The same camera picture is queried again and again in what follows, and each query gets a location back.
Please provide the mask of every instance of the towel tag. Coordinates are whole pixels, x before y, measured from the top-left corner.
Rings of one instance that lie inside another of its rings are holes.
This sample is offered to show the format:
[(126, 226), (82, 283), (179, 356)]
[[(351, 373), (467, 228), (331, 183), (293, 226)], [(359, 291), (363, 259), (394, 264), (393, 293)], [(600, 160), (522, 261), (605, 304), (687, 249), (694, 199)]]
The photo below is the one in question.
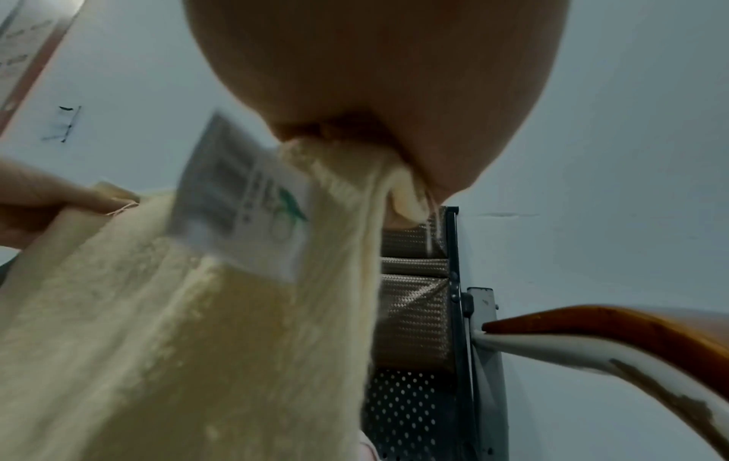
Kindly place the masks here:
[(311, 189), (303, 173), (215, 113), (182, 173), (168, 234), (238, 269), (293, 282)]

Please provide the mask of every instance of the framed sign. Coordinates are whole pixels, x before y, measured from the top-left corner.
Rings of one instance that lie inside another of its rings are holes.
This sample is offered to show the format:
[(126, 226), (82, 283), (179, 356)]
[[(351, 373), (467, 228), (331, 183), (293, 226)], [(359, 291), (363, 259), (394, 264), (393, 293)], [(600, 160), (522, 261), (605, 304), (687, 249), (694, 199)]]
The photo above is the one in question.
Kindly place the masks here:
[(83, 4), (84, 0), (17, 0), (0, 24), (0, 134)]

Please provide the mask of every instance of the person's arm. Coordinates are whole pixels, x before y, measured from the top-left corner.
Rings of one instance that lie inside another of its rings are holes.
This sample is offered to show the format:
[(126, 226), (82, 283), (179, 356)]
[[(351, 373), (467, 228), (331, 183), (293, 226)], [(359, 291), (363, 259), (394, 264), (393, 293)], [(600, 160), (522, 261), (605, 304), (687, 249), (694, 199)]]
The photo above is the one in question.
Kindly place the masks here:
[(63, 207), (111, 213), (128, 203), (0, 158), (0, 246), (27, 247)]
[(275, 134), (396, 145), (437, 201), (470, 186), (549, 75), (568, 0), (185, 0), (221, 81)]

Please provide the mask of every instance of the wall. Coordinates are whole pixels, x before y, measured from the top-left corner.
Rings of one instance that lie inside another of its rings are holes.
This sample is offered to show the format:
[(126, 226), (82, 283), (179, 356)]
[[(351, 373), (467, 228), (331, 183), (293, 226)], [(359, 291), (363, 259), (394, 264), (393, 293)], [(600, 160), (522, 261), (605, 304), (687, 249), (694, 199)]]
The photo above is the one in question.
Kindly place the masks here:
[[(729, 58), (724, 0), (575, 0), (543, 98), (507, 151), (455, 197), (467, 286), (501, 315), (580, 302), (729, 310)], [(58, 105), (84, 107), (66, 144)], [(175, 184), (223, 107), (175, 0), (87, 0), (0, 141), (76, 181)], [(610, 377), (506, 357), (511, 459), (718, 457)]]

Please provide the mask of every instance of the towel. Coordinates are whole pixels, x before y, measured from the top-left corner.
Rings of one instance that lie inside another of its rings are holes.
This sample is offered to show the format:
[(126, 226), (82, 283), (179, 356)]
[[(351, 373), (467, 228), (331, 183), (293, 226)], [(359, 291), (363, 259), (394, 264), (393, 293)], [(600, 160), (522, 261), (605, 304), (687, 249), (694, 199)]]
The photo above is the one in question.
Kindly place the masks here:
[(393, 150), (299, 140), (314, 184), (295, 283), (165, 236), (174, 194), (65, 210), (0, 289), (0, 459), (355, 459), (388, 201), (428, 216)]

